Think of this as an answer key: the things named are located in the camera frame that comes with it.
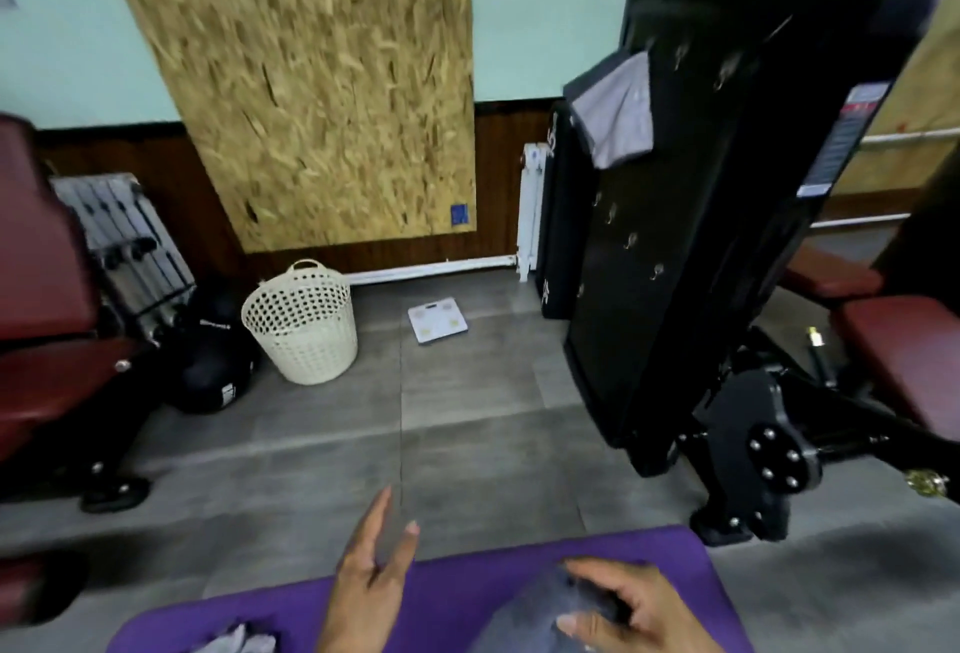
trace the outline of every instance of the person's left hand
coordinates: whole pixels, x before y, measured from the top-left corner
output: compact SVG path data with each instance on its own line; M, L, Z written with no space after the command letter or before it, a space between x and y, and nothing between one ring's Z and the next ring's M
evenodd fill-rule
M390 510L388 486L360 519L337 567L317 653L381 653L397 622L403 583L417 552L420 526L407 524L403 537L382 567L377 540Z

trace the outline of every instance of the black weight machine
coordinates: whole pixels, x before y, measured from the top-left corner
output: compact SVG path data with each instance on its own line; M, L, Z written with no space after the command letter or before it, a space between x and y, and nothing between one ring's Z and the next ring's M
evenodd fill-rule
M642 477L686 455L708 545L786 538L789 498L863 454L960 501L960 443L839 392L816 341L811 374L751 326L937 2L627 0L654 149L599 173L564 350Z

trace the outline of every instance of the finger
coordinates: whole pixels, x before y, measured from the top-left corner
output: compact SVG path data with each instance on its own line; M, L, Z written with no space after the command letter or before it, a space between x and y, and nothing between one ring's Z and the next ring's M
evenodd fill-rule
M576 557L566 560L563 565L570 575L616 593L633 608L649 601L660 576L660 571L650 564L629 564L596 557Z
M343 565L354 565L363 570L377 567L377 540L383 530L383 523L390 511L393 491L388 486L381 489L369 505L363 518L357 524L343 553Z
M403 535L400 541L396 543L396 548L383 568L384 575L403 580L407 576L407 571L414 564L414 556L417 554L417 543L420 541L420 525L411 521L403 528Z
M643 653L654 648L642 633L612 623L597 611L571 612L557 618L561 633L602 653Z

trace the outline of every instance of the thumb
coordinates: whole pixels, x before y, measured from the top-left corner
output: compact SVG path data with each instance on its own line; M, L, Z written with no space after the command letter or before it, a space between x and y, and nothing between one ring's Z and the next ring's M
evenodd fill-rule
M560 632L601 653L644 653L654 650L642 633L610 622L599 612L572 612L557 618Z
M402 581L407 576L407 571L414 562L414 555L417 554L417 542L420 540L420 526L411 521L403 530L403 536L396 544L390 562L384 567L384 572L390 577L395 577Z

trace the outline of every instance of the person's right hand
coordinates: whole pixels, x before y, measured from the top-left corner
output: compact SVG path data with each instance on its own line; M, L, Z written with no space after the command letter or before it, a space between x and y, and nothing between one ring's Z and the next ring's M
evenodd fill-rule
M562 614L557 627L571 638L601 653L723 653L653 565L583 557L565 566L571 575L615 593L632 610L627 627L595 610Z

